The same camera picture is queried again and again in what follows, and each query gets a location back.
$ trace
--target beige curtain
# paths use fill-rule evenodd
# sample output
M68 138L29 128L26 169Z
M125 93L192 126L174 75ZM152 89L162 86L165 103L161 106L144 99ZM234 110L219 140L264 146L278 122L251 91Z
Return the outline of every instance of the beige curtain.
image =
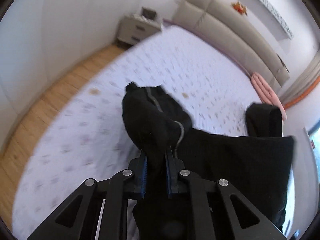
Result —
M288 88L288 90L279 97L281 103L287 104L290 101L301 96L310 85L320 76L320 50L297 80Z

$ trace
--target bed frame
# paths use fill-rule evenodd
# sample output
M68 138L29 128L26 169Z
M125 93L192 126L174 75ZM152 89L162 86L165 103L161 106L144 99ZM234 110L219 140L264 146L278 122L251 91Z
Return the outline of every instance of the bed frame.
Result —
M248 76L261 74L276 93L289 79L287 68L262 35L220 0L182 0L172 21L220 50Z

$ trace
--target drawer handle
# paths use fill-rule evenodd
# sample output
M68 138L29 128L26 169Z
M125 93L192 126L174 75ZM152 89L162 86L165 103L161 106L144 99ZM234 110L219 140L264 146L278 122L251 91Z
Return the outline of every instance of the drawer handle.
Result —
M141 41L139 38L137 38L137 37L134 37L134 36L131 36L131 39L133 39L134 41Z
M140 30L140 31L145 31L146 30L144 27L141 27L141 26L138 26L138 25L136 25L136 28L137 28L137 30Z

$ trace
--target silver screw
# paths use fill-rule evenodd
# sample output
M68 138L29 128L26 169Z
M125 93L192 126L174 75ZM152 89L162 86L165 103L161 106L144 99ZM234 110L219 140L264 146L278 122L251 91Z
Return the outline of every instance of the silver screw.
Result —
M94 180L93 179L87 179L85 181L86 186L92 186L94 184Z
M188 170L181 170L181 171L180 171L180 174L181 174L182 176L189 176L189 175L190 175L190 171L188 171Z
M221 186L228 186L229 182L226 179L219 179L219 184Z
M132 174L132 170L124 170L124 171L122 171L122 174L124 176L130 176Z

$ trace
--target wooden floor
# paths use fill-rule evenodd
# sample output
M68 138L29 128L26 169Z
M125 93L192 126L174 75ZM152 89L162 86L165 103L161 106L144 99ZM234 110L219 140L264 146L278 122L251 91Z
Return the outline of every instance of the wooden floor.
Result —
M0 157L0 216L9 229L19 180L36 143L78 90L123 51L111 45L76 65L39 98L17 126Z

